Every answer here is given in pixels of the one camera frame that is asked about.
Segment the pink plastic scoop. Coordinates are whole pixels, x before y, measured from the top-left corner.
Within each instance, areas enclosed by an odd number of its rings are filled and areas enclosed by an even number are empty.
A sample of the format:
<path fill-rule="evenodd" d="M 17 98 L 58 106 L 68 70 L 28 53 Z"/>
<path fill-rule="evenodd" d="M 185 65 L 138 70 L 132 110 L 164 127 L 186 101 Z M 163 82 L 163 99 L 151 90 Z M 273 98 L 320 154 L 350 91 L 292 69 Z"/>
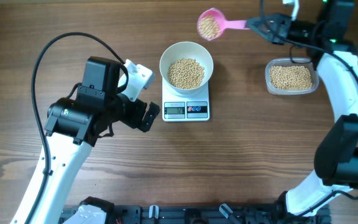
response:
<path fill-rule="evenodd" d="M 247 21 L 246 20 L 240 20 L 240 21 L 228 21 L 224 14 L 216 9 L 216 8 L 211 8 L 208 9 L 207 11 L 203 12 L 198 19 L 197 22 L 197 30 L 198 30 L 198 23 L 199 21 L 205 17 L 205 16 L 213 16 L 214 19 L 216 20 L 216 22 L 219 24 L 219 29 L 220 29 L 220 34 L 213 39 L 206 39 L 208 41 L 217 39 L 218 37 L 222 36 L 224 31 L 226 29 L 235 29 L 235 30 L 249 30 L 249 28 L 246 26 Z"/>

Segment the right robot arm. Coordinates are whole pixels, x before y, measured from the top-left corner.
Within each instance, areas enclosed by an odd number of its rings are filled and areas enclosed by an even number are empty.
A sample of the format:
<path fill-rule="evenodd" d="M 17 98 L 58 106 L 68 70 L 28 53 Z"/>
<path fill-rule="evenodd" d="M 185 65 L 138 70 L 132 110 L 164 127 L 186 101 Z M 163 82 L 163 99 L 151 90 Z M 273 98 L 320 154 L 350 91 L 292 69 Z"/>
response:
<path fill-rule="evenodd" d="M 358 55 L 344 38 L 354 6 L 349 0 L 324 1 L 314 23 L 264 11 L 246 22 L 247 28 L 273 44 L 306 49 L 334 113 L 334 126 L 316 150 L 312 173 L 279 196 L 276 222 L 313 217 L 339 195 L 358 200 Z"/>

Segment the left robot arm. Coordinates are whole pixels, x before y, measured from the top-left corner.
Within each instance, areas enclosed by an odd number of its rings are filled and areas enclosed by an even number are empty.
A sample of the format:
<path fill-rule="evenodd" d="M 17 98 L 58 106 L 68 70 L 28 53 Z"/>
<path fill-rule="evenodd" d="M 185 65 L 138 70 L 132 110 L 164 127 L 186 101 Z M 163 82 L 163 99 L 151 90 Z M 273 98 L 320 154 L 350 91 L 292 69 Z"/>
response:
<path fill-rule="evenodd" d="M 105 131 L 113 136 L 113 123 L 150 130 L 160 108 L 138 96 L 154 78 L 153 71 L 130 60 L 87 60 L 76 98 L 60 98 L 48 109 L 48 151 L 40 154 L 13 223 L 56 223 L 79 169 Z"/>

